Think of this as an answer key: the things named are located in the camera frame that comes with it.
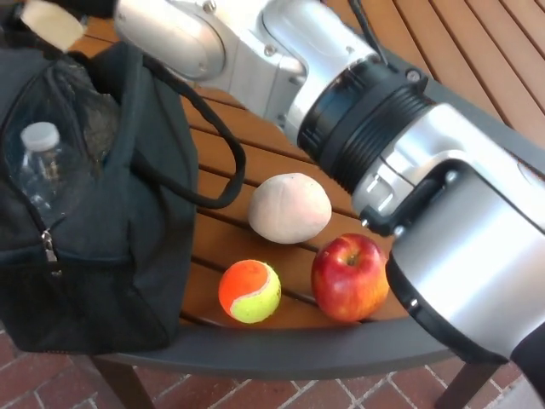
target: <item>red apple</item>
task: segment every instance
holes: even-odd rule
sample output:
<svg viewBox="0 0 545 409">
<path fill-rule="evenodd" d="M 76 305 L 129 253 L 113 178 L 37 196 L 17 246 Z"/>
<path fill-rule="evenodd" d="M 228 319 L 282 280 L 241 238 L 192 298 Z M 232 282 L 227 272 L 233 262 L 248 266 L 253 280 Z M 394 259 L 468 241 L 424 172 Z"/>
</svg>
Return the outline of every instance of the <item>red apple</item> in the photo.
<svg viewBox="0 0 545 409">
<path fill-rule="evenodd" d="M 313 294 L 334 320 L 353 322 L 373 314 L 390 290 L 386 256 L 362 234 L 346 233 L 324 246 L 313 261 Z"/>
</svg>

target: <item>black strap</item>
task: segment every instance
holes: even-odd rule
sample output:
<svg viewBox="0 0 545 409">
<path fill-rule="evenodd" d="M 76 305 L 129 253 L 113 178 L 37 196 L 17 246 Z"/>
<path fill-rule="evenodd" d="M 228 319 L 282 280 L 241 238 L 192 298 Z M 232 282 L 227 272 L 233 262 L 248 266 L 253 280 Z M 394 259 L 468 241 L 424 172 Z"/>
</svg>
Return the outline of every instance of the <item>black strap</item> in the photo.
<svg viewBox="0 0 545 409">
<path fill-rule="evenodd" d="M 244 184 L 244 176 L 246 170 L 246 154 L 240 145 L 240 142 L 234 137 L 232 132 L 223 123 L 220 117 L 206 103 L 204 98 L 200 96 L 191 86 L 178 80 L 167 69 L 155 60 L 144 57 L 144 65 L 153 73 L 153 75 L 161 82 L 168 85 L 178 94 L 187 98 L 192 105 L 200 112 L 203 118 L 214 126 L 221 138 L 227 142 L 231 148 L 232 155 L 235 160 L 235 173 L 229 182 L 226 184 L 223 192 L 217 199 L 207 198 L 191 189 L 187 189 L 180 185 L 177 181 L 162 174 L 155 169 L 139 151 L 135 151 L 131 162 L 132 171 L 142 179 L 162 185 L 168 188 L 172 193 L 191 201 L 197 206 L 206 207 L 209 209 L 221 209 L 230 205 L 240 193 Z"/>
</svg>

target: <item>screw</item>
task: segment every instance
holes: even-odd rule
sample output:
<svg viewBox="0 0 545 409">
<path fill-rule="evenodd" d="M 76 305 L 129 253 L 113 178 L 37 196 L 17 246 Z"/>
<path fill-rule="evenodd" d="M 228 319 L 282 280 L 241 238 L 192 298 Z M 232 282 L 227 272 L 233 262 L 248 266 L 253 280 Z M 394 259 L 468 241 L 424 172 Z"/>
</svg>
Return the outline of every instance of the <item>screw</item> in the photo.
<svg viewBox="0 0 545 409">
<path fill-rule="evenodd" d="M 407 312 L 411 313 L 413 310 L 417 309 L 418 306 L 418 300 L 416 298 L 413 298 L 410 300 L 409 307 L 407 308 Z"/>
<path fill-rule="evenodd" d="M 406 77 L 412 83 L 420 81 L 420 73 L 417 70 L 409 70 L 406 74 Z"/>
<path fill-rule="evenodd" d="M 454 170 L 449 170 L 448 172 L 446 172 L 445 181 L 448 184 L 451 184 L 453 181 L 456 180 L 457 177 L 458 177 L 457 172 L 455 172 Z"/>
<path fill-rule="evenodd" d="M 206 0 L 203 3 L 203 10 L 206 14 L 212 14 L 215 12 L 215 1 L 214 0 Z"/>
<path fill-rule="evenodd" d="M 265 55 L 267 57 L 270 57 L 270 56 L 275 55 L 275 54 L 276 54 L 276 48 L 271 44 L 267 44 L 265 46 Z"/>
<path fill-rule="evenodd" d="M 405 233 L 405 228 L 403 226 L 397 226 L 394 230 L 393 230 L 393 235 L 395 237 L 399 237 L 401 236 L 403 233 Z"/>
</svg>

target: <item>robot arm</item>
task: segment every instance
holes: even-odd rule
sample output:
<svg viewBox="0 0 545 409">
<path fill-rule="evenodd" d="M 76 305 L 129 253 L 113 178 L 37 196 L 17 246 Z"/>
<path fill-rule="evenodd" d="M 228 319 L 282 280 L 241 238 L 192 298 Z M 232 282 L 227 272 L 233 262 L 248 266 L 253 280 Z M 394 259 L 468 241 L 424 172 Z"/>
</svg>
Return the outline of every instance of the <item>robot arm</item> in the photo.
<svg viewBox="0 0 545 409">
<path fill-rule="evenodd" d="M 465 360 L 545 396 L 545 183 L 318 0 L 118 0 L 118 35 L 272 122 L 397 239 L 387 276 Z"/>
</svg>

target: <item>bag zipper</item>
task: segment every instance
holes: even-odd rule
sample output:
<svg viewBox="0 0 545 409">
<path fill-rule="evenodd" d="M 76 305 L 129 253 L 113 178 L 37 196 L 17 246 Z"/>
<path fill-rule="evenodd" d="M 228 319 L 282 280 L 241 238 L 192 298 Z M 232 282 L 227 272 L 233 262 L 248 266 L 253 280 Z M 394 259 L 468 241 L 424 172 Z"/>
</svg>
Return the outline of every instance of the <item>bag zipper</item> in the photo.
<svg viewBox="0 0 545 409">
<path fill-rule="evenodd" d="M 15 195 L 19 198 L 19 200 L 25 205 L 27 211 L 29 212 L 32 221 L 34 222 L 34 225 L 36 226 L 36 229 L 41 234 L 40 238 L 43 244 L 43 250 L 45 253 L 45 256 L 48 260 L 48 262 L 58 262 L 59 257 L 57 256 L 57 252 L 55 250 L 55 246 L 53 243 L 53 238 L 51 236 L 51 229 L 57 226 L 60 222 L 64 220 L 60 219 L 54 226 L 51 228 L 47 228 L 45 226 L 45 223 L 42 220 L 42 217 L 40 216 L 39 212 L 37 211 L 36 207 L 32 204 L 32 202 L 26 197 L 26 195 L 19 189 L 19 187 L 15 184 L 13 178 L 9 174 L 9 168 L 8 163 L 5 160 L 5 151 L 4 151 L 4 137 L 6 136 L 6 129 L 8 124 L 11 122 L 14 112 L 20 102 L 22 101 L 23 97 L 26 96 L 26 93 L 31 88 L 31 86 L 42 76 L 44 75 L 47 70 L 52 67 L 56 63 L 56 60 L 51 61 L 42 71 L 37 72 L 34 74 L 31 79 L 28 80 L 28 82 L 23 86 L 23 90 L 15 97 L 14 103 L 9 108 L 8 113 L 6 115 L 6 118 L 4 119 L 2 123 L 2 128 L 0 129 L 0 155 L 2 156 L 0 160 L 0 176 L 3 177 L 3 179 L 8 183 L 11 190 L 15 193 Z M 58 277 L 62 275 L 62 272 L 55 271 L 52 273 L 55 277 Z"/>
</svg>

